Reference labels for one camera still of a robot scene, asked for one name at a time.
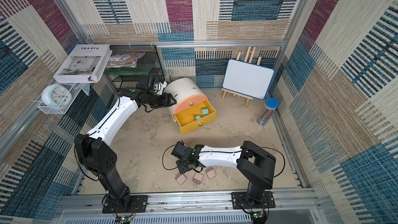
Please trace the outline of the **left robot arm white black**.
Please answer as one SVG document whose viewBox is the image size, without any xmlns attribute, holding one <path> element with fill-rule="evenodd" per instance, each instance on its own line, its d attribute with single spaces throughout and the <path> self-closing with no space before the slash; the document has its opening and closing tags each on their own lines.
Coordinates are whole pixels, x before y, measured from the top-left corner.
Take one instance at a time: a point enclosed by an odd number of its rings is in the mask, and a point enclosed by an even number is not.
<svg viewBox="0 0 398 224">
<path fill-rule="evenodd" d="M 141 106 L 154 110 L 175 104 L 176 100 L 170 93 L 124 89 L 112 109 L 93 129 L 75 137 L 76 160 L 101 183 L 106 191 L 105 199 L 116 212 L 130 211 L 132 200 L 130 189 L 116 168 L 117 154 L 110 147 L 115 135 Z"/>
</svg>

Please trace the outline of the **green plug cube one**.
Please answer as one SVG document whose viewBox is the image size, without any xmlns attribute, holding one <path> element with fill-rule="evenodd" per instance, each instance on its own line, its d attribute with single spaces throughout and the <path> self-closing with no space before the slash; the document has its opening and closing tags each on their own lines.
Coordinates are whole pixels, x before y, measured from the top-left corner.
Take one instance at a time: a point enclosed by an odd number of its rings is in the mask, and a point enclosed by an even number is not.
<svg viewBox="0 0 398 224">
<path fill-rule="evenodd" d="M 209 108 L 207 108 L 207 107 L 202 108 L 202 116 L 203 117 L 208 116 L 209 114 L 210 114 Z"/>
</svg>

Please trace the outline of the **pink top drawer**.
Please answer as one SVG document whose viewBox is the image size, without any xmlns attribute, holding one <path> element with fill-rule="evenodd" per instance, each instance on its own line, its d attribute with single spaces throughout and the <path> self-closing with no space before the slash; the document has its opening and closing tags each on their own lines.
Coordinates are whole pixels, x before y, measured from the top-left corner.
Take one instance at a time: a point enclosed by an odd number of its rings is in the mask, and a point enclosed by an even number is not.
<svg viewBox="0 0 398 224">
<path fill-rule="evenodd" d="M 176 100 L 176 104 L 171 107 L 172 115 L 176 115 L 180 112 L 188 110 L 191 107 L 197 106 L 200 103 L 207 101 L 207 96 L 205 94 L 195 94 L 192 96 L 177 94 L 174 99 Z"/>
</svg>

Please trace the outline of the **pink plug cube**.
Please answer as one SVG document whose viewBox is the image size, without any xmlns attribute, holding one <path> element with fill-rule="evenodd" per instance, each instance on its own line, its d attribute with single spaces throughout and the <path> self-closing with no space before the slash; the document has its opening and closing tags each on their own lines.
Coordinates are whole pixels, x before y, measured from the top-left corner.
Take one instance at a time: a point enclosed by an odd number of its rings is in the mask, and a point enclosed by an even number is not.
<svg viewBox="0 0 398 224">
<path fill-rule="evenodd" d="M 215 172 L 214 168 L 208 168 L 206 170 L 206 175 L 207 175 L 208 179 L 215 178 L 216 177 L 216 172 Z"/>
<path fill-rule="evenodd" d="M 200 185 L 202 183 L 203 180 L 203 175 L 201 173 L 195 173 L 194 177 L 193 177 L 193 182 L 197 185 Z"/>
<path fill-rule="evenodd" d="M 178 174 L 178 175 L 175 177 L 175 180 L 176 180 L 180 185 L 182 185 L 182 184 L 187 180 L 187 178 L 186 178 L 183 174 Z"/>
</svg>

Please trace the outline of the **yellow drawer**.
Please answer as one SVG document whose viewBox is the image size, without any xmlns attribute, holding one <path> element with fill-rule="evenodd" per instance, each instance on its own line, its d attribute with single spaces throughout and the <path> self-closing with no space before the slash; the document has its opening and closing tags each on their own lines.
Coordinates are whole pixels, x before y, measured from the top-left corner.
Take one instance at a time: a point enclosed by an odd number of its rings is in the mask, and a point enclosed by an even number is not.
<svg viewBox="0 0 398 224">
<path fill-rule="evenodd" d="M 197 106 L 174 114 L 173 117 L 179 124 L 181 134 L 187 134 L 214 121 L 217 111 L 209 101 L 204 101 Z"/>
</svg>

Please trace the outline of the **white round drawer cabinet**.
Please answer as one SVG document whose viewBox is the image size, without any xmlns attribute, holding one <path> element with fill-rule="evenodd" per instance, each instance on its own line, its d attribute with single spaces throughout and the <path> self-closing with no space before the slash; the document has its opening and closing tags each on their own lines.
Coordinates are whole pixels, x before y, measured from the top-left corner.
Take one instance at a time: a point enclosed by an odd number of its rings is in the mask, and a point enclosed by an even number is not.
<svg viewBox="0 0 398 224">
<path fill-rule="evenodd" d="M 173 97 L 175 97 L 177 94 L 182 94 L 184 96 L 192 96 L 195 94 L 204 94 L 202 90 L 196 85 L 196 83 L 189 78 L 181 78 L 178 79 L 166 86 L 164 89 L 164 92 L 170 93 Z"/>
</svg>

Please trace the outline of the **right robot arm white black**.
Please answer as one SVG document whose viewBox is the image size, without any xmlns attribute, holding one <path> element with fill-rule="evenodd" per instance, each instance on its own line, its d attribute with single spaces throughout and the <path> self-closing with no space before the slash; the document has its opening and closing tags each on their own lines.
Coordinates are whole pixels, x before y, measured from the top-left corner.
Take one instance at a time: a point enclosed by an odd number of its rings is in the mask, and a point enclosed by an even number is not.
<svg viewBox="0 0 398 224">
<path fill-rule="evenodd" d="M 235 168 L 248 180 L 244 194 L 232 193 L 234 209 L 274 208 L 271 193 L 276 167 L 276 157 L 251 141 L 232 148 L 214 148 L 196 145 L 190 148 L 183 141 L 171 146 L 171 155 L 177 158 L 176 169 L 180 174 L 199 168 Z"/>
</svg>

